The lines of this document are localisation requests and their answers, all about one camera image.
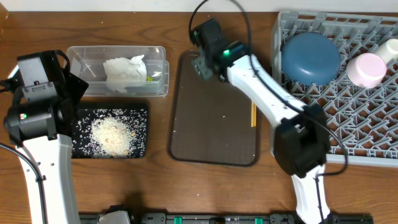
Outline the white paper napkin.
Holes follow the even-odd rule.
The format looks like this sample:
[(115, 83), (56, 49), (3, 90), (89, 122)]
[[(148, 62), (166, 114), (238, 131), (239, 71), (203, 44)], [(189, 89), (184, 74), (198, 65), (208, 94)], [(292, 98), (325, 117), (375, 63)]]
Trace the white paper napkin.
[(107, 76), (106, 86), (112, 91), (126, 93), (126, 87), (146, 82), (147, 68), (143, 58), (144, 55), (138, 55), (131, 59), (119, 57), (105, 61), (103, 67)]

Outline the dark blue plate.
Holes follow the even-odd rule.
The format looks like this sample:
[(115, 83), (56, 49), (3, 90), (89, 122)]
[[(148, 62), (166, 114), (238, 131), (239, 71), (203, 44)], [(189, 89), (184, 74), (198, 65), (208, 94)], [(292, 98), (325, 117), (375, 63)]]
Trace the dark blue plate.
[(336, 78), (340, 53), (327, 37), (303, 33), (289, 39), (281, 49), (282, 71), (303, 85), (326, 85)]

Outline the pink plastic bowl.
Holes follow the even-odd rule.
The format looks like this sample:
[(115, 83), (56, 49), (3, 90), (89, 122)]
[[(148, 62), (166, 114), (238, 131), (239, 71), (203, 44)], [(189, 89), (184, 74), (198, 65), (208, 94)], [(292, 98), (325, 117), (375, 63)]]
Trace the pink plastic bowl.
[(361, 88), (374, 88), (386, 74), (386, 64), (376, 54), (365, 53), (350, 60), (346, 67), (349, 80)]

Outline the cream plastic cup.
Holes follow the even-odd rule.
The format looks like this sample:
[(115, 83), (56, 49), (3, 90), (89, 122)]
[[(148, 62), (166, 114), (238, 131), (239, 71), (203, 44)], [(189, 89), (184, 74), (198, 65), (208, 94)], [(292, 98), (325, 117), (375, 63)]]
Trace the cream plastic cup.
[(380, 57), (385, 64), (388, 64), (391, 60), (397, 60), (398, 55), (398, 39), (389, 39), (380, 45), (375, 55)]

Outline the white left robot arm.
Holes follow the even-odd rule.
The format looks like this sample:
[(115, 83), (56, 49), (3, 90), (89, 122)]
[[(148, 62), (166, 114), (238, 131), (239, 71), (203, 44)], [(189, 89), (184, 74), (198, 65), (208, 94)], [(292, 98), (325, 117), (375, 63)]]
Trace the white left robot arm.
[(17, 58), (2, 91), (13, 95), (4, 118), (23, 168), (32, 223), (79, 223), (72, 179), (72, 129), (87, 82), (70, 71), (61, 50)]

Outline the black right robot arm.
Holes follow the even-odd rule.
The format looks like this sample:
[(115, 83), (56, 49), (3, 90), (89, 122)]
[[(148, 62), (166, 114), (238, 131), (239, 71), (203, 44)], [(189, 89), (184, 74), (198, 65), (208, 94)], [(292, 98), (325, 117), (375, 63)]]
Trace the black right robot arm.
[(309, 107), (287, 93), (264, 70), (251, 44), (228, 40), (215, 19), (189, 27), (188, 33), (200, 51), (194, 64), (198, 74), (205, 79), (217, 74), (220, 80), (242, 91), (269, 120), (274, 129), (271, 153), (292, 178), (299, 219), (324, 223), (330, 209), (322, 174), (330, 143), (323, 110)]

